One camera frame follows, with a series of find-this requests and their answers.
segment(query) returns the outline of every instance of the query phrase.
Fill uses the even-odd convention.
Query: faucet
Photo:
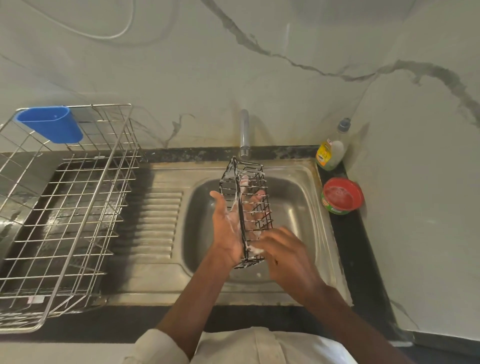
[[[240,159],[248,160],[250,158],[250,138],[249,138],[250,116],[248,110],[240,110]]]

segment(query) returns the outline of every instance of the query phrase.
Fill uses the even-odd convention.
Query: kitchen sink
[[[351,303],[314,159],[260,161],[274,227],[287,226],[307,245],[324,281]],[[213,239],[211,190],[226,162],[145,164],[135,172],[102,281],[107,304],[170,305]],[[266,262],[232,270],[217,304],[295,304],[268,275]]]

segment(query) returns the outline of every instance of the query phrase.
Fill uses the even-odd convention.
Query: dish drying rack
[[[69,106],[83,139],[54,144],[0,125],[0,333],[91,309],[143,153],[131,104]]]
[[[243,259],[235,269],[262,262],[265,258],[256,255],[249,246],[259,239],[262,231],[273,228],[263,165],[233,157],[220,180],[220,193],[230,213],[238,211],[240,220]]]

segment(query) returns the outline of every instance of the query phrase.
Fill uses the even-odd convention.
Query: dish rack
[[[0,125],[0,333],[94,307],[133,170],[131,104],[69,106],[83,139],[54,144]]]
[[[252,251],[250,242],[258,240],[262,231],[273,228],[263,165],[233,157],[220,180],[220,193],[230,213],[238,212],[240,221],[243,259],[235,269],[262,262],[265,258]]]

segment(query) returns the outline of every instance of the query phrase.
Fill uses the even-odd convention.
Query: rolled-up sleeve
[[[135,343],[133,353],[123,364],[188,364],[182,349],[166,333],[150,329]]]

